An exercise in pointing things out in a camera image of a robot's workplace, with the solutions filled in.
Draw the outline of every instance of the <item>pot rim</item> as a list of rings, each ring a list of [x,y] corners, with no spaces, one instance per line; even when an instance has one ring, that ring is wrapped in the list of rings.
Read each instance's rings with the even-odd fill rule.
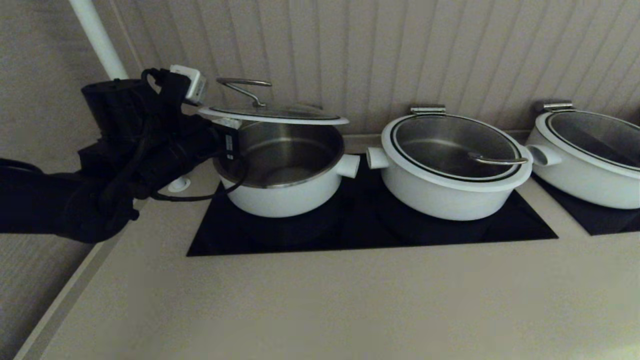
[[[618,119],[616,117],[611,117],[599,113],[593,113],[590,111],[578,111],[575,110],[573,112],[578,113],[586,113],[590,115],[598,115],[601,117],[606,117],[609,119],[621,121],[625,124],[629,124],[633,127],[637,127],[629,122]],[[541,115],[538,115],[536,118],[536,129],[540,132],[540,134],[546,138],[549,142],[551,142],[556,147],[560,148],[564,152],[567,152],[569,155],[572,155],[575,158],[578,158],[586,163],[592,164],[598,168],[602,168],[603,170],[614,172],[619,175],[633,177],[636,179],[640,179],[640,168],[628,167],[622,164],[615,163],[613,161],[604,160],[601,157],[591,154],[590,152],[583,151],[578,149],[575,145],[569,144],[566,140],[560,138],[557,134],[555,134],[548,126],[547,119],[552,115],[557,114],[556,112],[545,112]]]
[[[439,174],[436,174],[434,172],[428,172],[426,170],[424,170],[421,167],[418,167],[417,165],[413,164],[411,161],[409,161],[408,159],[406,159],[394,146],[393,144],[393,140],[392,140],[392,135],[393,135],[393,129],[395,128],[396,124],[406,120],[406,119],[410,119],[410,118],[414,118],[414,117],[419,117],[419,116],[423,116],[423,115],[408,115],[405,117],[401,117],[398,119],[393,120],[392,122],[390,122],[389,124],[387,124],[387,126],[385,126],[384,130],[382,131],[382,147],[384,148],[385,152],[387,153],[387,156],[399,167],[401,167],[403,170],[425,180],[425,181],[429,181],[430,183],[434,183],[434,184],[438,184],[441,186],[445,186],[448,188],[452,188],[452,189],[456,189],[456,190],[463,190],[463,191],[468,191],[468,192],[501,192],[501,191],[506,191],[506,190],[512,190],[514,188],[516,188],[517,186],[521,185],[522,183],[524,183],[529,176],[531,175],[531,170],[532,170],[532,156],[531,153],[522,145],[520,145],[517,141],[515,141],[512,137],[510,137],[509,135],[507,135],[505,132],[501,131],[500,129],[497,129],[496,127],[493,127],[489,124],[485,124],[484,122],[475,120],[475,119],[470,119],[467,117],[461,117],[458,115],[450,115],[447,114],[448,116],[455,116],[455,117],[460,117],[463,119],[467,119],[467,120],[471,120],[474,122],[477,122],[478,124],[482,125],[482,126],[486,126],[496,132],[498,132],[500,135],[502,135],[504,138],[506,138],[511,145],[513,145],[521,154],[522,157],[529,159],[529,161],[525,164],[520,165],[520,168],[512,173],[510,173],[508,176],[504,177],[502,176],[502,178],[500,179],[496,179],[496,180],[491,180],[491,179],[486,179],[486,178],[480,178],[482,179],[481,182],[478,181],[469,181],[469,180],[464,180],[464,179],[460,179],[460,178],[453,178],[453,177],[449,177],[449,176],[441,176]]]
[[[342,158],[342,156],[344,155],[344,139],[342,138],[342,134],[340,134],[340,131],[338,131],[338,129],[336,129],[335,127],[331,126],[329,127],[331,130],[333,131],[338,138],[339,141],[339,150],[338,153],[336,154],[336,156],[332,159],[332,161],[327,164],[327,166],[325,166],[324,168],[322,168],[320,171],[316,172],[315,174],[306,177],[302,180],[298,180],[298,181],[293,181],[291,183],[280,183],[280,184],[273,184],[273,185],[265,185],[265,186],[261,186],[261,185],[256,185],[256,184],[250,184],[250,183],[243,183],[242,185],[240,185],[240,188],[245,187],[245,188],[256,188],[256,189],[281,189],[281,188],[288,188],[290,186],[296,186],[299,184],[304,184],[308,181],[317,179],[318,177],[321,177],[323,175],[325,175],[327,172],[333,170],[335,168],[335,166],[338,164],[338,162],[340,161],[340,159]],[[228,171],[226,171],[222,165],[220,164],[220,161],[218,158],[213,158],[213,165],[216,168],[216,171],[218,172],[218,175],[220,175],[220,177],[224,178],[225,180],[231,182],[231,183],[237,183],[238,182],[238,178],[232,176],[231,174],[229,174]]]

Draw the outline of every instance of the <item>white pipe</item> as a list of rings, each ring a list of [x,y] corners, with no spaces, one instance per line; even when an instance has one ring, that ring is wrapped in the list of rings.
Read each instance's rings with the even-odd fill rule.
[[[91,0],[69,0],[69,2],[109,78],[129,79]]]

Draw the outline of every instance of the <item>robotic arm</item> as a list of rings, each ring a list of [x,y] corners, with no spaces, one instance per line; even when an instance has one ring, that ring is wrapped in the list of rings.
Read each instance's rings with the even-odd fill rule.
[[[161,87],[159,93],[148,76]],[[75,173],[47,175],[34,165],[0,159],[0,233],[57,234],[97,243],[138,218],[134,198],[210,199],[157,193],[211,157],[242,161],[234,151],[235,129],[182,113],[190,91],[187,76],[165,69],[85,86],[82,93],[101,138],[78,151],[81,169]]]

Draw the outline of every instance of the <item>induction cooktop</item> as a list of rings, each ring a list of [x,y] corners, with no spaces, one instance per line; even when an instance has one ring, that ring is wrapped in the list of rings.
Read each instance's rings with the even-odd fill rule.
[[[592,204],[567,194],[535,174],[532,176],[590,235],[640,231],[640,209],[612,209]]]
[[[442,220],[404,205],[387,190],[379,170],[361,166],[355,179],[342,179],[329,201],[295,217],[257,217],[235,207],[226,196],[213,199],[187,256],[542,239],[557,235],[517,191],[490,217]]]

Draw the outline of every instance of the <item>white pot handle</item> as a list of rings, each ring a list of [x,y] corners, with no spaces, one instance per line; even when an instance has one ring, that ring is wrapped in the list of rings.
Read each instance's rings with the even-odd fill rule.
[[[370,169],[389,167],[389,158],[381,147],[367,148],[367,162]]]
[[[355,179],[360,166],[360,157],[357,155],[344,154],[340,161],[335,165],[335,171],[338,175]]]
[[[533,156],[533,163],[541,167],[560,164],[562,158],[553,149],[544,145],[527,145],[527,149]]]

